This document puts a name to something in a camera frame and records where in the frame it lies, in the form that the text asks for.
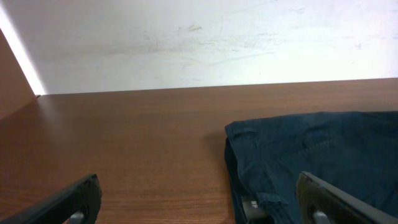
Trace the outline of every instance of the wooden table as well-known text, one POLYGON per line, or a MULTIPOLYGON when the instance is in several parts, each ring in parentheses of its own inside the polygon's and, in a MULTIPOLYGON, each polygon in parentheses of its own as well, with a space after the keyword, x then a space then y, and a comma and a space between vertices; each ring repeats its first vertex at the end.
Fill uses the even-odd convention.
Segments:
POLYGON ((224 126, 398 110, 398 79, 41 96, 0 121, 0 218, 88 173, 97 223, 233 223, 224 126))

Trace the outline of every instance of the folded cloth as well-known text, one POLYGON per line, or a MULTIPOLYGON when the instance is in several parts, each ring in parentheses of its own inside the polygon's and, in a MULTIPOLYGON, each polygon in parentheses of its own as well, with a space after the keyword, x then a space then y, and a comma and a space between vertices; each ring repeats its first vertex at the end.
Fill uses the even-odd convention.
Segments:
POLYGON ((398 112, 313 113, 235 121, 225 160, 237 224, 242 197, 274 223, 302 223, 295 198, 301 171, 398 217, 398 112))

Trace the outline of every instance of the dark blue cloth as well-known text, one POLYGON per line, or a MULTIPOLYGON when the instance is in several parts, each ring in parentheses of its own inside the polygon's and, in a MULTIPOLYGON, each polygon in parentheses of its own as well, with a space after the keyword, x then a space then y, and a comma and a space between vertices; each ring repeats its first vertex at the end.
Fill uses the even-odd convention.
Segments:
POLYGON ((301 223, 301 171, 398 217, 398 112, 313 113, 235 121, 225 127, 236 223, 254 197, 274 223, 301 223))

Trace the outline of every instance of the denim fabric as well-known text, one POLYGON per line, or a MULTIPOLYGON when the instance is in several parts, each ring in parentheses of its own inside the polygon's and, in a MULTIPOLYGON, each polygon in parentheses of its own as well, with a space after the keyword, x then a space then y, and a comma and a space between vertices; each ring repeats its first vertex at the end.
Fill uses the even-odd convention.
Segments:
POLYGON ((256 198, 274 223, 301 223, 301 171, 398 217, 398 112, 295 114, 235 121, 225 131, 237 224, 248 223, 241 197, 256 198))

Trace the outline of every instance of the wood grain surface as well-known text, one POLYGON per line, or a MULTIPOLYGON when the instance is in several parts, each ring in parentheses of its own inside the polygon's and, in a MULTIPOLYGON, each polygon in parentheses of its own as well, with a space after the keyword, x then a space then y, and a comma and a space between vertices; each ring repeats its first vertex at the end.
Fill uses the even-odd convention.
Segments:
POLYGON ((0 30, 0 119, 35 99, 14 53, 0 30))
POLYGON ((97 223, 233 223, 225 125, 389 110, 398 79, 41 96, 0 121, 0 218, 96 173, 97 223))

